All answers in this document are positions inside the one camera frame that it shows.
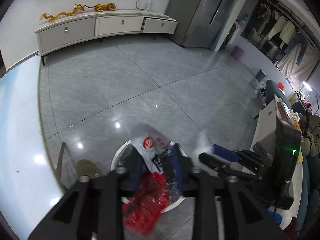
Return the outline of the blue gloved right hand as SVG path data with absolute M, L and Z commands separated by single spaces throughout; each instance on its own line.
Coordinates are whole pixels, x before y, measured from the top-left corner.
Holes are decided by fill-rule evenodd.
M 267 209 L 268 215 L 273 219 L 273 221 L 282 228 L 282 224 L 284 221 L 284 215 L 283 215 L 284 210 L 282 209 L 276 209 L 274 207 L 270 207 Z

